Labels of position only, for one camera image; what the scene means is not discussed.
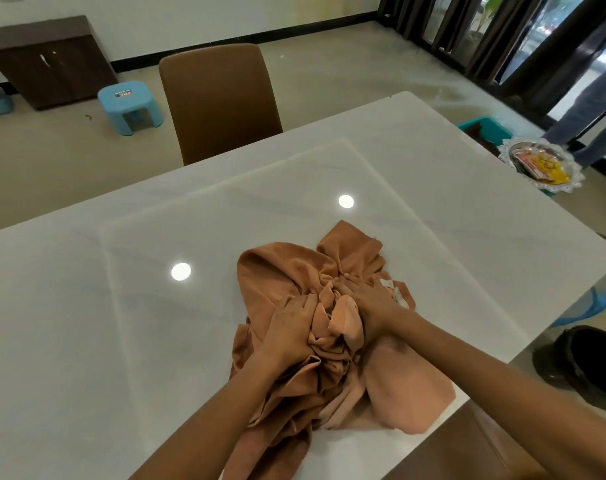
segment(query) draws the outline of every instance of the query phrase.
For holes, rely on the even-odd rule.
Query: cabinet top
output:
[[[0,50],[91,35],[85,15],[0,27]]]

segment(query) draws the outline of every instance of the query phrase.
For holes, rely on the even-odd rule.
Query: person's leg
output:
[[[583,90],[573,106],[543,135],[543,138],[550,143],[567,144],[604,112],[606,112],[606,71]]]
[[[601,131],[594,141],[586,148],[574,152],[576,162],[583,168],[587,168],[606,155],[606,128]]]

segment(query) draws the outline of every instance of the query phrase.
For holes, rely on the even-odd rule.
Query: white marble table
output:
[[[413,95],[338,114],[0,231],[0,480],[127,478],[226,382],[239,254],[339,219],[504,361],[606,273],[606,242]],[[299,477],[378,479],[426,436],[319,432]]]

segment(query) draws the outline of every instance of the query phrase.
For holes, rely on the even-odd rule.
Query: hand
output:
[[[309,294],[287,297],[276,306],[260,350],[278,361],[281,372],[313,354],[307,339],[317,303],[318,297]]]
[[[346,274],[340,277],[334,287],[339,293],[351,296],[359,307],[366,346],[381,335],[391,333],[395,320],[407,311],[396,303],[378,280],[374,280],[372,286],[356,276]]]

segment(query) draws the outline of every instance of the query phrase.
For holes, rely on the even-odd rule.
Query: beige floor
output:
[[[452,123],[491,115],[517,134],[542,134],[458,73],[376,23],[261,48],[286,130],[411,91]],[[0,229],[181,166],[157,68],[120,77],[147,84],[166,116],[162,127],[123,137],[109,126],[96,100],[34,112],[15,97],[16,112],[0,117]],[[606,178],[594,171],[587,171],[587,176],[583,189],[556,201],[606,234]],[[606,330],[606,313],[592,323]],[[526,355],[519,360],[527,362]]]

